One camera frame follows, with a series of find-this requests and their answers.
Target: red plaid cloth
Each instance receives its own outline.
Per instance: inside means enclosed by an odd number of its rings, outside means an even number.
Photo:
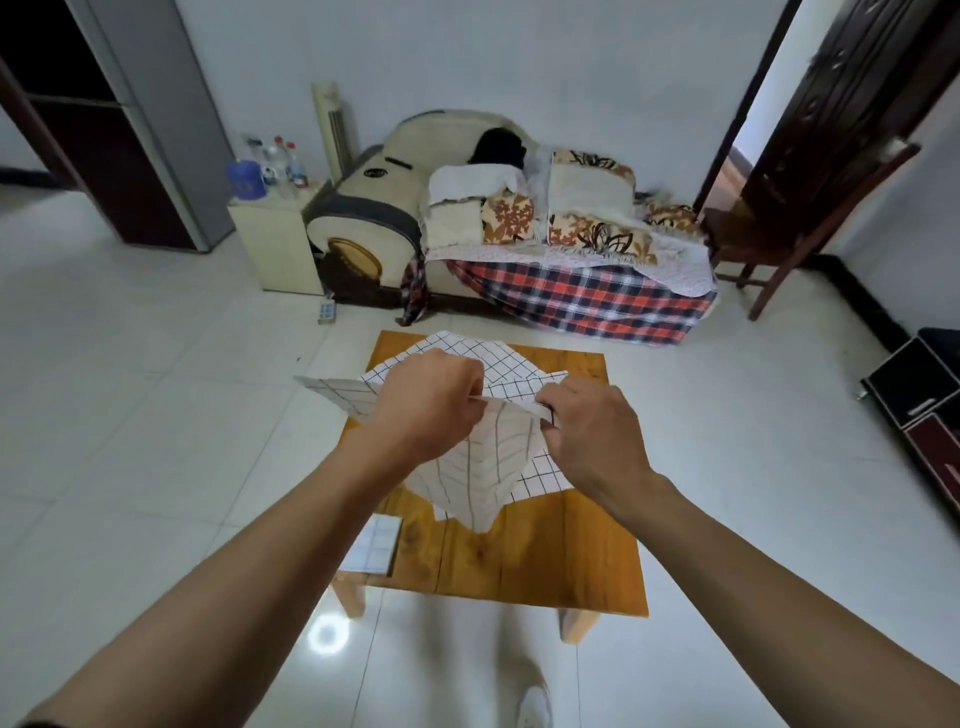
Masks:
[[[560,331],[647,344],[679,344],[717,297],[680,296],[629,266],[553,268],[527,263],[446,267],[485,301]]]

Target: white shoe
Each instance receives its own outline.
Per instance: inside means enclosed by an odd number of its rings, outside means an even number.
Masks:
[[[527,688],[516,709],[516,728],[553,728],[550,693],[546,688],[539,685]]]

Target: blue container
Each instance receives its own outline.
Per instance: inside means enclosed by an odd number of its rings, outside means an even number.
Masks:
[[[260,165],[252,159],[238,159],[227,165],[227,176],[237,200],[259,200],[267,196]]]

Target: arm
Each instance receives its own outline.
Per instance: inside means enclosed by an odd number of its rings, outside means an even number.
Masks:
[[[619,389],[571,377],[538,400],[559,417],[544,436],[570,482],[650,549],[789,725],[955,723],[960,686],[654,473]]]
[[[31,720],[70,728],[241,726],[376,505],[483,416],[483,365],[394,367],[369,424],[84,665]]]

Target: forearm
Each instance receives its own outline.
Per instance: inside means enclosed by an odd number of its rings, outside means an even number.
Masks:
[[[672,489],[627,521],[791,726],[960,716],[947,677]]]
[[[412,469],[354,430],[303,482],[95,655],[36,719],[240,726],[383,495]]]

